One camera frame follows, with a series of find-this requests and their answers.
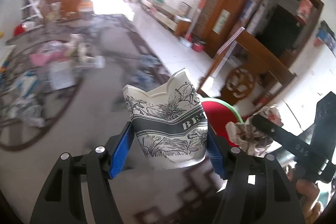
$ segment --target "blue gripper pad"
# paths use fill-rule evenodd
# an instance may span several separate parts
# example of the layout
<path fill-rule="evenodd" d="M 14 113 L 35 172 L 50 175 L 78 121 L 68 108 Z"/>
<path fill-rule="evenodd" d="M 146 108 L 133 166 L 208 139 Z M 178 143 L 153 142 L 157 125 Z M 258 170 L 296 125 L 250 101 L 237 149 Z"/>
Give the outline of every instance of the blue gripper pad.
<path fill-rule="evenodd" d="M 216 174 L 218 174 L 222 179 L 225 177 L 224 170 L 224 156 L 222 155 L 218 144 L 215 140 L 215 133 L 212 127 L 208 126 L 208 141 L 207 141 L 207 153 L 211 161 L 212 167 Z"/>
<path fill-rule="evenodd" d="M 114 179 L 122 171 L 128 151 L 131 148 L 134 139 L 134 130 L 130 122 L 126 124 L 119 138 L 119 141 L 116 140 L 117 145 L 111 154 L 111 167 L 109 171 L 111 179 Z"/>

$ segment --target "red container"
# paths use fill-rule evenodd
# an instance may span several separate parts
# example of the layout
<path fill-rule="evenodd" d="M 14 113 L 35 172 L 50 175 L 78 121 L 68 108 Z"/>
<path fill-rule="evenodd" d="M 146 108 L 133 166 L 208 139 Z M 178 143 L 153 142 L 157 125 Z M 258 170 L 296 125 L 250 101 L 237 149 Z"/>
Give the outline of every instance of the red container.
<path fill-rule="evenodd" d="M 201 51 L 203 51 L 203 50 L 204 50 L 204 47 L 205 47 L 205 45 L 199 45 L 199 44 L 197 44 L 197 43 L 194 43 L 194 44 L 192 45 L 192 49 L 193 49 L 195 52 L 201 52 Z"/>

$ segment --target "wall poster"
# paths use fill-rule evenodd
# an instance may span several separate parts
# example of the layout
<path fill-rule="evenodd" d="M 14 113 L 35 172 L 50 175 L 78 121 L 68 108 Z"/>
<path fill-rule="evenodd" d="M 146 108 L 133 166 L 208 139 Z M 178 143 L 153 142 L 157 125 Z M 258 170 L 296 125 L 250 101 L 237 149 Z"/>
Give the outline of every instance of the wall poster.
<path fill-rule="evenodd" d="M 230 16 L 230 12 L 223 9 L 212 30 L 217 34 L 220 34 L 229 16 Z"/>

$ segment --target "floral pattern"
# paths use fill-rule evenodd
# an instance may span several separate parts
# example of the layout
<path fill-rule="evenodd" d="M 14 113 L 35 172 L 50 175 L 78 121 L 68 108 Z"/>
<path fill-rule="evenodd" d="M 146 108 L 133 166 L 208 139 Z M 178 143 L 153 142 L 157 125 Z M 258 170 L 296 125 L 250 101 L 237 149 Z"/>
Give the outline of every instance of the floral pattern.
<path fill-rule="evenodd" d="M 196 90 L 189 81 L 175 89 L 166 104 L 151 105 L 129 95 L 125 97 L 125 100 L 131 116 L 143 115 L 168 122 L 186 114 L 200 103 Z M 181 139 L 149 133 L 138 137 L 138 140 L 146 157 L 188 155 L 205 149 L 207 127 L 194 128 Z"/>
<path fill-rule="evenodd" d="M 163 136 L 147 135 L 139 139 L 146 157 L 187 155 L 187 141 Z"/>
<path fill-rule="evenodd" d="M 147 107 L 147 115 L 166 121 L 172 121 L 181 116 L 188 108 L 200 102 L 196 90 L 190 82 L 185 82 L 179 89 L 169 96 L 167 104 Z"/>
<path fill-rule="evenodd" d="M 191 139 L 188 144 L 188 152 L 196 152 L 207 145 L 208 129 L 193 130 L 188 134 L 188 139 Z"/>

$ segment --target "red stool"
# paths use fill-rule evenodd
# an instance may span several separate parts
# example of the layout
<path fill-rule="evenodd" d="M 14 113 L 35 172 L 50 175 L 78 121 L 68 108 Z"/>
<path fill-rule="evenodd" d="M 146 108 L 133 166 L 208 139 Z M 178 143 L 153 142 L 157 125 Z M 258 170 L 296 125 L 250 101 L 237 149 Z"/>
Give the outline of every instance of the red stool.
<path fill-rule="evenodd" d="M 22 24 L 20 24 L 15 27 L 14 32 L 13 32 L 13 37 L 16 37 L 24 32 L 25 32 L 25 29 L 23 28 Z"/>
<path fill-rule="evenodd" d="M 224 137 L 231 146 L 237 146 L 230 142 L 225 126 L 228 122 L 243 123 L 239 113 L 227 102 L 215 98 L 203 98 L 202 105 L 215 134 Z"/>

